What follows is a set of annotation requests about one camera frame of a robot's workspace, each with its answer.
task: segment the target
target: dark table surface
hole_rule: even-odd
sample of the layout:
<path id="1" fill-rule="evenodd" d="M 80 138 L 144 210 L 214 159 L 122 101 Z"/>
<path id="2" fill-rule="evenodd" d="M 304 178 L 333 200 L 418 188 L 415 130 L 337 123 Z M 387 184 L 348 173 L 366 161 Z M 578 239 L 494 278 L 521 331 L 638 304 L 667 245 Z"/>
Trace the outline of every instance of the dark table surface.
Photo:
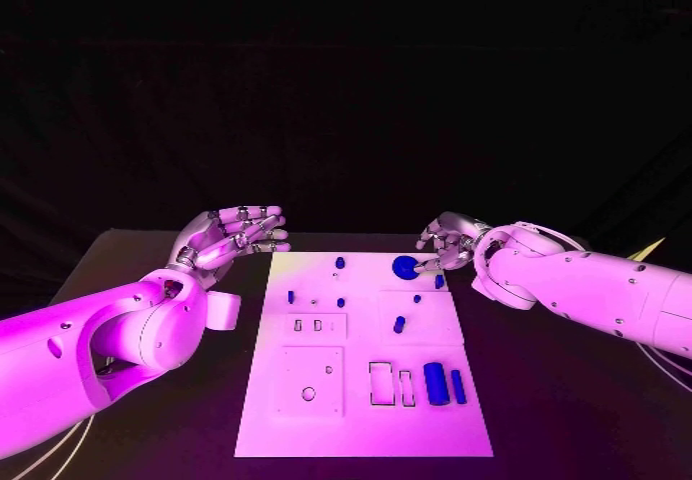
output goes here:
<path id="1" fill-rule="evenodd" d="M 53 303 L 137 281 L 164 265 L 174 237 L 103 233 Z M 415 240 L 291 234 L 295 251 L 410 252 Z M 692 394 L 628 341 L 540 305 L 519 311 L 485 299 L 470 287 L 470 266 L 447 278 L 494 457 L 233 458 L 269 261 L 269 255 L 236 260 L 214 287 L 242 296 L 235 331 L 207 330 L 188 362 L 96 414 L 60 478 L 692 478 Z M 24 478 L 52 477 L 77 437 Z M 0 478 L 57 440 L 0 461 Z"/>

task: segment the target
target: black background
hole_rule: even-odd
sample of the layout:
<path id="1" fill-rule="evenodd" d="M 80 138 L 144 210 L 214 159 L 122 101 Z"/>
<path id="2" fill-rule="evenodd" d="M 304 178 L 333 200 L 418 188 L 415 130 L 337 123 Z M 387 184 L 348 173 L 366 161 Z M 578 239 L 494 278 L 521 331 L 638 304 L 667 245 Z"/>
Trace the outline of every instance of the black background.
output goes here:
<path id="1" fill-rule="evenodd" d="M 47 303 L 103 230 L 178 230 L 213 208 L 369 233 L 452 210 L 617 255 L 690 212 L 674 2 L 2 9 L 7 314 Z"/>

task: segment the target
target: rectangular hole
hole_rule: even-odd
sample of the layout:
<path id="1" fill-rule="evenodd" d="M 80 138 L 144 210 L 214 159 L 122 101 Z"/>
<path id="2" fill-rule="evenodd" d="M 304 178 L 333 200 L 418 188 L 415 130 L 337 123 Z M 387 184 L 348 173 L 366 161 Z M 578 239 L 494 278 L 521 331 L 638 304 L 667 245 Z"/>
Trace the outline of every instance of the rectangular hole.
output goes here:
<path id="1" fill-rule="evenodd" d="M 395 405 L 393 371 L 389 362 L 370 362 L 370 405 Z"/>
<path id="2" fill-rule="evenodd" d="M 405 407 L 415 407 L 413 383 L 410 381 L 410 372 L 399 371 L 400 404 Z"/>

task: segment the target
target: circular hole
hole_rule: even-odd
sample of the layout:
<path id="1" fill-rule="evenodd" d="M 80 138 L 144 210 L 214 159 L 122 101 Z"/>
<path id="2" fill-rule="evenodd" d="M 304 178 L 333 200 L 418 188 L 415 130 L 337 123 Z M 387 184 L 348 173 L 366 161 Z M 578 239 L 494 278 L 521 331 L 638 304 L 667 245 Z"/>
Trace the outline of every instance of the circular hole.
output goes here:
<path id="1" fill-rule="evenodd" d="M 302 389 L 302 400 L 305 402 L 311 402 L 314 399 L 314 388 L 312 387 L 305 387 Z"/>

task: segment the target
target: white robotic arm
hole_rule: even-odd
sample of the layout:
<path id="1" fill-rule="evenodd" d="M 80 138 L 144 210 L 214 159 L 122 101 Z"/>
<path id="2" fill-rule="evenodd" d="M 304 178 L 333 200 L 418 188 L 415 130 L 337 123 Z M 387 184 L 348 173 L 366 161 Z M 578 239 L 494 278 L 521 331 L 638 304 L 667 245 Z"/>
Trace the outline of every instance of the white robotic arm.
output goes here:
<path id="1" fill-rule="evenodd" d="M 37 445 L 177 368 L 204 327 L 232 330 L 236 295 L 206 291 L 233 259 L 288 251 L 278 207 L 204 212 L 165 268 L 129 285 L 0 321 L 0 459 Z M 92 353 L 115 361 L 95 371 Z"/>
<path id="2" fill-rule="evenodd" d="M 438 257 L 413 270 L 455 269 L 472 261 L 471 286 L 490 300 L 520 310 L 539 302 L 568 320 L 692 358 L 690 274 L 588 252 L 524 222 L 491 228 L 444 212 L 418 249 L 431 238 Z"/>

